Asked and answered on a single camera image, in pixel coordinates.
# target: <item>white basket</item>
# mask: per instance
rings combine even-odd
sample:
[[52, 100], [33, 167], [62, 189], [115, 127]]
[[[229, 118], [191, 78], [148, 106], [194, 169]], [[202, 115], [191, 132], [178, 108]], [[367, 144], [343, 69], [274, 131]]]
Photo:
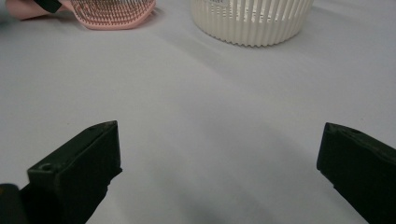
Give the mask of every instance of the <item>white basket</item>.
[[191, 0], [204, 32], [245, 46], [268, 46], [296, 35], [313, 0]]

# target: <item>white tablecloth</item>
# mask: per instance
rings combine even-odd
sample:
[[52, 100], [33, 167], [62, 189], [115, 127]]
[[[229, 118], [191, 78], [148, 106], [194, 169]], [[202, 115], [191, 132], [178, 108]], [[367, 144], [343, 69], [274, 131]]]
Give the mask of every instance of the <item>white tablecloth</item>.
[[88, 223], [366, 223], [316, 160], [325, 122], [396, 147], [394, 0], [315, 0], [269, 48], [206, 35], [187, 0], [117, 32], [0, 5], [0, 183], [116, 119], [123, 173]]

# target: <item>white plastic container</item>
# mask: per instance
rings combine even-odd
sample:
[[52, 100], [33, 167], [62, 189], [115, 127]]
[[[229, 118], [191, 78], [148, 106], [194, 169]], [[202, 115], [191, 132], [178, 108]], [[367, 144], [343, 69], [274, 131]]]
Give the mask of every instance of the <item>white plastic container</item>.
[[192, 17], [204, 32], [245, 46], [268, 46], [296, 35], [313, 0], [191, 0]]

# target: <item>screw hole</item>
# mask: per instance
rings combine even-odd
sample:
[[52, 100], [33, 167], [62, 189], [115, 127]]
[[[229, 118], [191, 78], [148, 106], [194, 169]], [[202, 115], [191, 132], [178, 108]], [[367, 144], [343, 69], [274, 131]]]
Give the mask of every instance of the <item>screw hole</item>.
[[52, 165], [50, 163], [45, 163], [40, 166], [40, 169], [43, 171], [50, 171], [52, 170]]
[[352, 133], [361, 133], [358, 130], [351, 130]]

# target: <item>ribbed basket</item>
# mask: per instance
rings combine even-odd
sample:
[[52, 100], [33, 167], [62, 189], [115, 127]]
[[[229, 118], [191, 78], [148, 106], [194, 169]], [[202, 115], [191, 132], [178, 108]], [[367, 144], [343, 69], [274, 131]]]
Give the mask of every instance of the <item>ribbed basket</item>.
[[296, 35], [313, 0], [191, 0], [204, 32], [245, 46], [268, 46]]

